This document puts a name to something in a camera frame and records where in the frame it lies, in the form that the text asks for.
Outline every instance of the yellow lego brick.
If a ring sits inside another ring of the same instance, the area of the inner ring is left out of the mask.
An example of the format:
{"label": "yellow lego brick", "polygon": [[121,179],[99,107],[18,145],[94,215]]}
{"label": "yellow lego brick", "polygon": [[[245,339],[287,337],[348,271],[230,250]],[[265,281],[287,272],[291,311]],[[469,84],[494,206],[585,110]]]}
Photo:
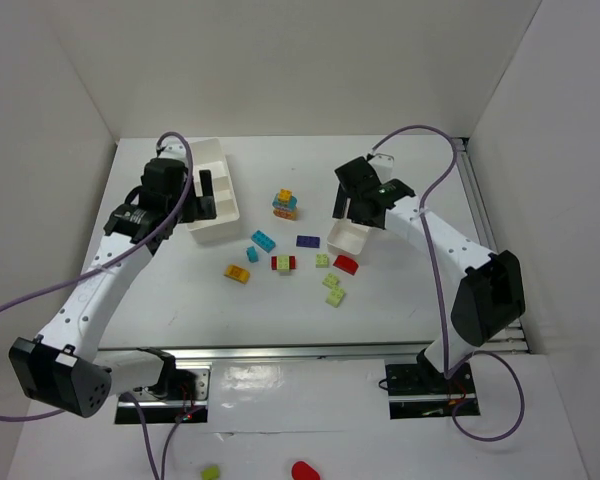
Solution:
{"label": "yellow lego brick", "polygon": [[287,220],[295,220],[296,216],[297,216],[297,214],[296,214],[297,211],[298,211],[297,209],[294,209],[293,212],[285,212],[284,210],[280,210],[279,208],[274,208],[273,214],[276,217],[284,218]]}
{"label": "yellow lego brick", "polygon": [[324,268],[329,266],[329,255],[326,253],[318,253],[316,255],[316,267]]}
{"label": "yellow lego brick", "polygon": [[324,280],[322,281],[322,284],[325,287],[329,287],[329,288],[335,287],[338,283],[340,283],[340,278],[338,278],[333,273],[327,274],[327,276],[324,277]]}
{"label": "yellow lego brick", "polygon": [[289,273],[289,269],[291,268],[291,261],[289,259],[289,255],[278,255],[276,261],[276,270],[282,273]]}
{"label": "yellow lego brick", "polygon": [[278,194],[278,202],[283,205],[287,205],[291,201],[291,190],[285,190],[284,188],[280,190]]}
{"label": "yellow lego brick", "polygon": [[217,465],[213,465],[200,472],[200,476],[202,480],[218,480],[220,478],[220,469]]}
{"label": "yellow lego brick", "polygon": [[224,272],[225,277],[237,280],[240,283],[247,283],[249,280],[250,273],[244,268],[236,267],[235,265],[229,265],[227,271]]}
{"label": "yellow lego brick", "polygon": [[345,292],[342,288],[334,286],[329,292],[329,296],[327,297],[327,303],[332,307],[338,307],[342,298],[344,297]]}

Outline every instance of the red lego brick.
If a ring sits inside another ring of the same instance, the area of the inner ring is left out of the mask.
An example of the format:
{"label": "red lego brick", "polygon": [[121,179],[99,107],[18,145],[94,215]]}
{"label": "red lego brick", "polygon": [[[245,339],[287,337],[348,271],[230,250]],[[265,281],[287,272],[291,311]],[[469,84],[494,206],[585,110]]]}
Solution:
{"label": "red lego brick", "polygon": [[[296,257],[295,255],[289,255],[289,268],[291,268],[291,270],[295,270],[296,269]],[[275,255],[271,257],[271,270],[277,270],[278,269],[278,257],[276,257]]]}
{"label": "red lego brick", "polygon": [[344,255],[338,255],[336,261],[333,262],[334,267],[338,267],[340,270],[344,270],[350,275],[355,275],[358,270],[358,264],[355,260],[345,257]]}
{"label": "red lego brick", "polygon": [[305,462],[296,462],[291,468],[293,480],[320,480],[320,474]]}

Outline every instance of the cable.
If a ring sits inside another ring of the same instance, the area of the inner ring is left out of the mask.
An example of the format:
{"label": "cable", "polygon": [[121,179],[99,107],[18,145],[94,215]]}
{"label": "cable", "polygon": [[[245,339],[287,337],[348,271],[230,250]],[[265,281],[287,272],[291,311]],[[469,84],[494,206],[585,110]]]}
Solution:
{"label": "cable", "polygon": [[[444,138],[449,143],[449,145],[451,145],[451,151],[452,151],[451,164],[449,165],[449,167],[447,167],[447,169],[444,171],[444,173],[442,175],[440,175],[440,177],[438,177],[438,179],[436,181],[434,181],[429,186],[429,188],[427,188],[427,190],[424,192],[424,195],[422,195],[422,197],[420,198],[420,210],[423,210],[425,201],[427,200],[427,198],[429,197],[431,192],[433,192],[433,190],[438,185],[440,185],[444,181],[445,178],[447,178],[449,176],[449,174],[453,171],[454,167],[458,163],[458,149],[456,148],[456,144],[453,141],[453,139],[449,135],[447,135],[445,132],[443,132],[442,130],[440,130],[438,128],[431,127],[429,125],[409,125],[407,127],[402,127],[397,130],[394,130],[389,135],[387,135],[382,140],[380,140],[378,143],[376,143],[373,146],[373,148],[371,149],[371,154],[375,155],[376,150],[378,150],[378,148],[380,148],[383,144],[388,142],[390,139],[392,139],[396,135],[406,132],[406,131],[409,131],[409,130],[428,130],[430,132],[440,135],[442,138]],[[443,362],[444,376],[447,380],[449,380],[451,378],[451,376],[453,376],[453,375],[448,376],[449,375],[449,331],[447,330],[447,312],[446,312],[446,308],[444,306],[444,294],[442,292],[442,280],[440,277],[440,268],[438,267],[438,258],[436,257],[435,247],[433,246],[433,239],[431,237],[431,231],[429,230],[429,223],[427,222],[426,215],[420,215],[420,218],[422,219],[422,228],[424,230],[424,236],[427,241],[427,248],[429,250],[429,256],[431,257],[431,268],[433,269],[433,279],[436,284],[436,293],[437,293],[437,297],[438,297],[438,310],[440,311],[440,324],[442,327],[442,352],[443,352],[443,359],[444,359],[444,362]]]}
{"label": "cable", "polygon": [[133,406],[136,407],[136,412],[138,412],[138,418],[140,419],[140,425],[142,426],[142,435],[144,437],[144,446],[147,449],[147,457],[149,459],[149,466],[151,467],[151,471],[153,473],[153,477],[155,480],[164,480],[164,476],[166,474],[166,466],[167,466],[167,451],[169,449],[169,444],[171,443],[171,438],[176,433],[176,430],[180,426],[180,424],[187,418],[189,415],[197,412],[202,407],[193,407],[183,415],[176,416],[175,424],[171,427],[169,431],[169,435],[167,435],[167,439],[164,442],[164,447],[162,447],[162,463],[160,465],[160,474],[158,474],[158,467],[156,466],[156,462],[153,458],[153,451],[151,449],[151,439],[149,438],[149,430],[147,428],[147,419],[144,416],[144,412],[142,411],[142,407],[136,400],[136,398],[129,392],[120,395],[120,399],[125,402],[133,403]]}
{"label": "cable", "polygon": [[[387,135],[382,140],[380,140],[378,143],[376,143],[373,146],[373,148],[371,149],[371,154],[375,155],[376,150],[378,150],[378,148],[380,148],[382,145],[384,145],[391,138],[395,137],[396,135],[399,135],[400,133],[403,133],[403,132],[406,132],[409,130],[428,130],[430,132],[436,133],[436,134],[440,135],[442,138],[444,138],[449,143],[449,145],[451,146],[451,151],[452,151],[451,164],[447,167],[447,169],[443,172],[443,174],[440,175],[440,177],[438,177],[438,179],[435,182],[433,182],[429,186],[429,188],[427,188],[427,190],[425,190],[424,194],[420,198],[420,210],[423,210],[424,206],[425,206],[425,202],[426,202],[427,198],[429,197],[429,195],[431,195],[431,192],[433,192],[436,189],[436,187],[438,187],[438,185],[440,185],[449,176],[449,174],[453,171],[456,164],[458,163],[458,149],[457,149],[456,144],[453,141],[453,139],[449,135],[447,135],[445,132],[443,132],[442,130],[440,130],[436,127],[431,127],[429,125],[409,125],[407,127],[402,127],[402,128],[399,128],[399,129],[391,132],[389,135]],[[520,414],[518,415],[518,419],[516,420],[513,427],[511,427],[509,430],[507,430],[505,433],[503,433],[501,435],[497,435],[495,437],[479,437],[477,435],[474,435],[474,434],[468,432],[458,423],[458,420],[456,419],[456,414],[458,412],[458,409],[462,405],[465,405],[467,403],[467,400],[465,400],[462,403],[459,403],[458,405],[456,405],[454,407],[453,411],[451,412],[451,417],[453,419],[453,423],[456,425],[458,430],[460,430],[460,432],[462,432],[464,435],[466,435],[467,437],[469,437],[473,440],[477,440],[480,442],[497,442],[499,440],[503,440],[503,439],[511,436],[520,427],[520,424],[522,423],[522,419],[524,418],[526,405],[525,405],[525,399],[524,399],[524,392],[522,391],[522,385],[520,385],[520,380],[518,379],[518,376],[516,375],[516,373],[513,371],[511,366],[502,357],[496,355],[495,353],[487,352],[484,350],[476,350],[476,351],[468,354],[462,360],[460,360],[456,366],[449,369],[449,331],[447,329],[447,313],[446,313],[446,309],[444,306],[444,293],[442,291],[440,268],[438,266],[438,259],[436,257],[436,250],[433,245],[433,238],[431,236],[431,230],[429,229],[429,223],[427,222],[427,216],[420,215],[420,218],[422,219],[422,229],[424,230],[424,236],[427,241],[427,249],[429,251],[429,257],[431,258],[431,268],[433,270],[433,278],[434,278],[434,281],[436,284],[436,294],[438,297],[438,311],[440,312],[440,327],[442,330],[442,351],[443,351],[443,359],[444,359],[444,369],[443,369],[444,372],[443,373],[444,373],[445,379],[447,379],[447,380],[451,379],[453,377],[453,375],[456,373],[456,371],[467,360],[469,360],[474,355],[489,355],[490,357],[493,357],[496,360],[498,360],[500,363],[502,363],[507,368],[507,370],[513,377],[513,381],[516,384],[516,387],[518,389],[518,394],[520,396]]]}
{"label": "cable", "polygon": [[[133,253],[140,250],[147,243],[149,243],[151,240],[153,240],[156,237],[156,235],[158,235],[167,226],[169,226],[169,224],[173,221],[173,219],[176,217],[176,215],[182,209],[182,206],[184,205],[184,202],[189,193],[189,190],[191,189],[191,185],[193,184],[193,153],[191,152],[191,147],[189,146],[189,143],[187,142],[187,140],[177,132],[167,132],[167,133],[162,134],[156,144],[156,151],[158,151],[158,152],[160,151],[160,149],[162,148],[162,142],[167,137],[176,137],[182,143],[182,145],[184,146],[185,152],[186,152],[187,167],[188,167],[187,179],[185,181],[184,189],[182,190],[182,194],[180,195],[180,198],[178,199],[175,207],[173,207],[173,210],[171,211],[171,213],[169,213],[169,215],[167,215],[167,218],[165,218],[163,220],[163,222],[160,225],[158,225],[153,232],[151,232],[149,235],[147,235],[144,239],[142,239],[136,245],[131,247],[126,252],[118,255],[114,259],[109,260],[104,265],[102,265],[102,269],[90,270],[88,272],[85,272],[85,273],[77,276],[74,279],[66,280],[64,282],[57,283],[50,287],[46,287],[41,290],[29,293],[27,295],[23,295],[22,297],[11,300],[3,305],[0,305],[0,313],[4,312],[6,310],[9,310],[10,308],[15,307],[16,305],[20,305],[21,303],[28,302],[29,300],[33,300],[34,298],[37,298],[37,297],[42,297],[43,295],[47,295],[49,293],[61,290],[68,286],[75,285],[76,283],[80,283],[83,280],[86,280],[88,278],[95,277],[96,275],[101,274],[103,272],[103,270],[106,270],[107,268],[114,266],[116,263],[124,260],[128,256],[130,256]],[[63,410],[54,410],[49,413],[44,413],[41,415],[33,415],[30,417],[10,417],[10,416],[0,415],[0,422],[29,422],[29,421],[33,421],[33,420],[41,420],[44,418],[53,417],[62,412],[63,412]]]}
{"label": "cable", "polygon": [[456,386],[456,388],[458,390],[460,390],[460,393],[462,394],[461,398],[455,399],[455,398],[451,398],[451,385],[449,384],[449,382],[447,382],[447,391],[448,391],[448,400],[449,400],[449,406],[452,405],[457,405],[458,403],[464,401],[465,398],[467,398],[467,391],[465,390],[465,388],[462,386],[462,384],[458,381],[458,380],[453,380],[453,384]]}
{"label": "cable", "polygon": [[169,449],[169,443],[171,442],[171,438],[173,437],[174,433],[176,433],[176,430],[178,429],[180,424],[184,421],[184,419],[187,418],[189,415],[193,414],[194,412],[197,412],[201,408],[202,407],[193,407],[192,406],[192,408],[190,410],[188,410],[187,412],[185,412],[184,415],[180,415],[180,416],[176,417],[176,423],[173,425],[173,427],[171,427],[171,430],[169,430],[169,435],[167,435],[167,439],[164,442],[164,447],[162,447],[162,463],[160,464],[160,480],[164,480],[164,476],[166,474],[167,450]]}
{"label": "cable", "polygon": [[120,399],[131,402],[133,403],[133,406],[136,407],[138,417],[140,418],[140,425],[142,426],[142,435],[144,436],[144,446],[147,449],[149,466],[151,467],[151,472],[153,472],[154,480],[160,480],[160,476],[158,475],[158,467],[156,466],[156,461],[153,459],[153,452],[151,451],[151,440],[149,439],[149,430],[147,429],[147,419],[144,417],[142,407],[131,393],[123,393],[120,395]]}
{"label": "cable", "polygon": [[465,358],[463,358],[460,361],[459,365],[462,365],[464,362],[469,360],[469,358],[471,358],[474,354],[475,355],[489,355],[490,357],[493,357],[496,360],[498,360],[501,364],[503,364],[505,366],[505,368],[507,370],[509,370],[509,373],[513,377],[513,381],[516,384],[516,388],[518,389],[518,395],[520,396],[520,413],[518,414],[518,418],[516,419],[516,423],[513,424],[513,427],[511,427],[509,430],[507,430],[506,432],[504,432],[500,435],[496,435],[495,437],[480,437],[478,435],[474,435],[473,433],[465,430],[464,427],[462,425],[460,425],[460,423],[458,422],[458,418],[457,418],[458,410],[460,410],[460,408],[462,408],[463,405],[466,405],[468,402],[471,402],[472,399],[470,399],[470,398],[465,400],[462,403],[457,404],[455,407],[453,407],[453,410],[451,411],[451,419],[453,420],[453,423],[458,428],[458,430],[460,430],[460,432],[462,432],[464,435],[471,438],[472,440],[477,440],[478,442],[487,442],[487,443],[499,442],[500,440],[504,440],[505,438],[513,435],[513,433],[516,430],[518,430],[518,428],[522,424],[522,420],[524,419],[524,412],[526,411],[526,408],[527,408],[526,402],[524,399],[524,392],[522,391],[522,385],[520,384],[520,380],[518,379],[516,372],[514,372],[513,368],[511,368],[511,365],[509,365],[504,360],[504,358],[502,358],[499,355],[496,355],[493,352],[487,352],[486,350],[476,350],[475,352],[473,352],[473,353],[467,355]]}
{"label": "cable", "polygon": [[[132,255],[133,253],[137,252],[142,247],[144,247],[147,243],[149,243],[151,240],[153,240],[156,237],[156,235],[158,235],[160,232],[162,232],[173,221],[173,219],[176,217],[176,215],[182,209],[182,205],[184,204],[184,202],[187,198],[187,194],[189,193],[189,189],[191,188],[191,184],[193,183],[193,154],[191,153],[191,147],[189,147],[189,143],[185,140],[185,138],[182,135],[180,135],[179,133],[176,133],[176,132],[167,132],[167,133],[162,134],[162,136],[158,139],[158,143],[157,143],[157,147],[156,147],[158,150],[162,146],[162,142],[164,141],[164,139],[167,137],[176,137],[178,140],[180,140],[180,142],[182,142],[182,145],[185,147],[185,150],[186,150],[187,166],[189,167],[189,169],[187,172],[187,180],[185,182],[184,189],[182,190],[182,194],[180,195],[180,198],[178,199],[178,202],[176,203],[176,205],[173,208],[173,210],[171,211],[171,213],[169,213],[169,215],[167,215],[167,218],[165,218],[162,221],[162,223],[160,225],[158,225],[153,232],[151,232],[149,235],[147,235],[145,238],[143,238],[141,241],[139,241],[136,245],[131,247],[126,252],[118,255],[114,259],[109,260],[107,263],[102,265],[102,269],[106,270],[107,268],[113,267],[116,263],[124,260],[128,256]],[[55,285],[52,285],[47,288],[43,288],[36,292],[32,292],[27,295],[23,295],[22,297],[16,298],[14,300],[11,300],[10,302],[0,305],[0,313],[4,312],[6,310],[9,310],[10,308],[15,307],[16,305],[20,305],[21,303],[28,302],[29,300],[33,300],[34,298],[41,297],[41,296],[47,295],[49,293],[53,293],[55,291],[61,290],[63,288],[71,286],[71,285],[75,285],[76,283],[82,282],[83,280],[86,280],[91,277],[95,277],[96,275],[99,275],[100,273],[102,273],[101,269],[90,270],[88,272],[85,272],[85,273],[77,276],[74,279],[66,280],[64,282],[57,283]]]}
{"label": "cable", "polygon": [[18,423],[18,422],[32,422],[34,420],[43,420],[45,418],[55,417],[64,413],[64,410],[53,410],[48,413],[41,413],[40,415],[31,415],[28,417],[9,417],[6,415],[0,415],[0,422]]}

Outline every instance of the white table surface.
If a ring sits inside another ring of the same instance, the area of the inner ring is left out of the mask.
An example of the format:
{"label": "white table surface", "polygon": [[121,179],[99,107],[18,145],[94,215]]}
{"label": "white table surface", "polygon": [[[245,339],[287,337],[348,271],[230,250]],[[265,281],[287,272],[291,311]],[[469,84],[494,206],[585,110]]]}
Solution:
{"label": "white table surface", "polygon": [[[200,478],[201,469],[217,464],[223,480],[289,480],[293,463],[305,460],[324,480],[585,480],[547,359],[507,360],[527,412],[518,432],[495,444],[463,437],[449,418],[389,420],[387,395],[377,387],[379,360],[307,362],[330,373],[310,382],[303,381],[308,368],[296,362],[263,370],[214,365],[209,423],[179,428],[166,478]],[[482,414],[460,421],[478,434],[501,433],[518,413],[513,382],[491,358],[471,364]],[[29,414],[46,410],[32,402]],[[25,424],[9,480],[152,478],[140,427],[113,425],[114,410],[110,398],[90,419],[62,414]],[[170,428],[149,427],[158,461]]]}
{"label": "white table surface", "polygon": [[[102,347],[209,347],[432,341],[439,321],[428,260],[388,232],[373,232],[351,277],[330,267],[315,268],[314,249],[295,247],[297,234],[321,238],[326,252],[337,179],[334,169],[363,155],[381,137],[221,138],[229,162],[242,234],[229,242],[197,245],[184,226],[164,242],[115,313]],[[154,154],[154,139],[122,139],[106,186],[89,253],[92,258],[110,212],[139,183]],[[448,166],[450,148],[435,136],[402,136],[383,148],[395,156],[394,177],[416,192]],[[298,198],[298,220],[272,214],[280,188]],[[431,196],[442,218],[477,241],[457,171]],[[260,229],[277,246],[272,254],[293,254],[298,269],[281,277],[258,248],[249,264],[246,247]],[[247,285],[223,276],[233,263],[251,272]],[[325,303],[322,278],[333,271],[347,296],[339,308]],[[447,288],[447,303],[455,292]]]}

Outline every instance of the green plastic piece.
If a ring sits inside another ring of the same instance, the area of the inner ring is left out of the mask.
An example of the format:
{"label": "green plastic piece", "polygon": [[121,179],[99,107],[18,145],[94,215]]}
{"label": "green plastic piece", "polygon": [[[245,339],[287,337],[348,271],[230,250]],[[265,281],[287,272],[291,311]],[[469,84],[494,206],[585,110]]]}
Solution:
{"label": "green plastic piece", "polygon": [[220,478],[220,469],[217,465],[204,469],[200,476],[202,480],[218,480]]}
{"label": "green plastic piece", "polygon": [[316,267],[324,268],[329,266],[329,255],[326,253],[318,253],[316,255]]}
{"label": "green plastic piece", "polygon": [[329,296],[327,297],[327,303],[332,307],[337,308],[338,305],[340,305],[345,293],[347,292],[345,292],[344,289],[340,287],[333,287],[329,292]]}
{"label": "green plastic piece", "polygon": [[324,277],[324,280],[322,281],[322,284],[325,287],[329,287],[329,288],[335,287],[338,283],[340,283],[340,278],[338,278],[333,273],[327,274],[327,276]]}
{"label": "green plastic piece", "polygon": [[290,266],[289,255],[278,255],[276,270],[283,273],[288,273]]}

